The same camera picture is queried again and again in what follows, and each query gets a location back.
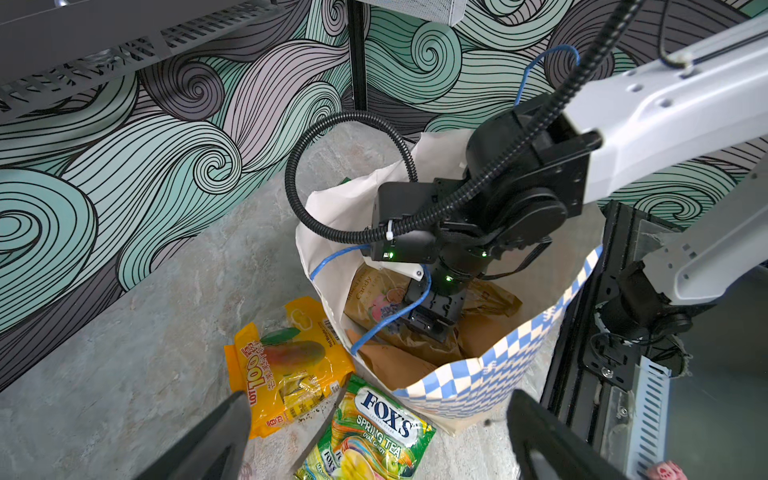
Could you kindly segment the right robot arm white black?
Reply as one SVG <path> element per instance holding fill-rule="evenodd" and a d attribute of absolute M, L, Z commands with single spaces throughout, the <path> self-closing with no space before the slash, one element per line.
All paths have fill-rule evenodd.
<path fill-rule="evenodd" d="M 767 131 L 767 20 L 717 33 L 620 76 L 563 84 L 485 121 L 460 180 L 388 182 L 373 222 L 389 228 L 433 205 L 441 215 L 376 242 L 374 260 L 420 263 L 403 324 L 444 341 L 469 284 L 504 252 L 535 243 L 585 204 L 693 157 Z M 689 330 L 767 255 L 767 165 L 760 162 L 681 236 L 622 269 L 596 313 L 593 353 Z"/>

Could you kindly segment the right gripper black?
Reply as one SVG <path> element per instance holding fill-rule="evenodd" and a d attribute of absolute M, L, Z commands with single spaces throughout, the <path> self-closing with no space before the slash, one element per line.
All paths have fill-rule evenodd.
<path fill-rule="evenodd" d="M 409 282 L 405 304 L 410 306 L 424 299 L 402 319 L 411 330 L 445 343 L 460 319 L 468 280 L 445 272 L 434 272 L 430 279 L 430 287 L 427 279 Z"/>

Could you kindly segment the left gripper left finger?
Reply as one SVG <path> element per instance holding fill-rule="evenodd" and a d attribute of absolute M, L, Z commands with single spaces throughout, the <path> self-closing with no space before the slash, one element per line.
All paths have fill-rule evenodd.
<path fill-rule="evenodd" d="M 237 479 L 250 428 L 247 396 L 233 393 L 136 479 Z"/>

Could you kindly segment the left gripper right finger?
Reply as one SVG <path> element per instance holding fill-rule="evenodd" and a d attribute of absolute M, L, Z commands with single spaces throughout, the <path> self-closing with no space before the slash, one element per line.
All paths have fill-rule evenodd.
<path fill-rule="evenodd" d="M 522 479 L 624 477 L 523 390 L 512 393 L 507 426 Z"/>

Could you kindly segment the checkered paper bag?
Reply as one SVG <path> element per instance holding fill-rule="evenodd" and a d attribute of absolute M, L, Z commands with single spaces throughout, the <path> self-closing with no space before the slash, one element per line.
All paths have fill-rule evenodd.
<path fill-rule="evenodd" d="M 486 278 L 491 262 L 520 248 L 539 255 L 550 234 L 581 212 L 582 177 L 601 139 L 577 132 L 563 112 L 583 84 L 576 76 L 551 95 L 517 100 L 486 120 L 468 140 L 459 179 L 420 180 L 403 137 L 373 113 L 340 112 L 317 121 L 292 148 L 285 173 L 287 199 L 300 220 L 300 258 L 307 260 L 319 245 L 337 243 L 342 253 L 359 252 L 374 268 L 409 275 L 402 305 L 373 332 L 395 325 L 444 342 L 461 318 L 468 288 Z M 343 231 L 313 217 L 296 187 L 309 144 L 332 126 L 352 121 L 387 134 L 407 175 L 403 181 L 350 188 L 347 211 L 371 194 L 372 222 L 361 231 Z"/>

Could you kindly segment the green Fox's candy bag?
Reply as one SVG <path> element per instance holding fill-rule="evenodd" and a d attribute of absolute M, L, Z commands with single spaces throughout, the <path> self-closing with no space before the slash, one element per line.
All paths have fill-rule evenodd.
<path fill-rule="evenodd" d="M 435 428 L 353 375 L 296 479 L 411 479 Z"/>

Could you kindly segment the yellow orange gummy snack bag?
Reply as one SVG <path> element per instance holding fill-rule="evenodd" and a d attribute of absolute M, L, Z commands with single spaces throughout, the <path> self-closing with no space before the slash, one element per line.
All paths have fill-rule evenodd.
<path fill-rule="evenodd" d="M 299 298 L 285 312 L 288 327 L 261 334 L 249 323 L 224 347 L 230 388 L 248 401 L 251 439 L 309 413 L 355 371 L 320 302 Z"/>

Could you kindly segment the brown snack bag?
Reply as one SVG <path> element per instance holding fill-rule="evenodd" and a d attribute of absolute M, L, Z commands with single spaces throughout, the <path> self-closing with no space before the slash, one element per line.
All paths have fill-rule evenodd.
<path fill-rule="evenodd" d="M 409 306 L 411 279 L 386 269 L 361 265 L 352 280 L 344 313 L 369 330 L 381 320 Z M 433 365 L 480 357 L 498 340 L 521 325 L 522 301 L 493 282 L 473 280 L 454 325 L 441 322 L 427 299 L 384 327 L 376 338 Z"/>

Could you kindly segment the orange paper pouch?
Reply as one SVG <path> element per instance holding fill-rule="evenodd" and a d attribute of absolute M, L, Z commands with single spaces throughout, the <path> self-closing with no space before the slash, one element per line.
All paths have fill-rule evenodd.
<path fill-rule="evenodd" d="M 406 388 L 437 369 L 426 360 L 376 339 L 363 345 L 356 356 L 391 391 Z"/>

